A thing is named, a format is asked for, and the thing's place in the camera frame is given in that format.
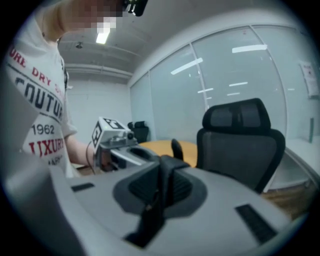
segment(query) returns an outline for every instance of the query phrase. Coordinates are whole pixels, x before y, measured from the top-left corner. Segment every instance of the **black slot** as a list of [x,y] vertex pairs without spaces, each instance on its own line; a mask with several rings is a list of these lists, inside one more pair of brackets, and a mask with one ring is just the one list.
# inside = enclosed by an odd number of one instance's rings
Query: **black slot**
[[245,204],[236,207],[235,210],[260,244],[269,241],[277,234],[251,205]]
[[79,192],[82,190],[87,190],[90,188],[93,188],[95,185],[93,185],[92,183],[84,183],[81,185],[76,185],[76,186],[72,186],[71,189],[73,190],[73,192]]

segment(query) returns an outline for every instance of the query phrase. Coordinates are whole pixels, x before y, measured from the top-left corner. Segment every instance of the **floor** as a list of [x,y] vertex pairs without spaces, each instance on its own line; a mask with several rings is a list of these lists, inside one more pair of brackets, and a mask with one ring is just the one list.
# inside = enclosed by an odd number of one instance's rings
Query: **floor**
[[[90,168],[79,170],[84,176],[92,175]],[[270,189],[261,196],[281,208],[292,220],[308,211],[314,197],[318,193],[312,182],[283,189]]]

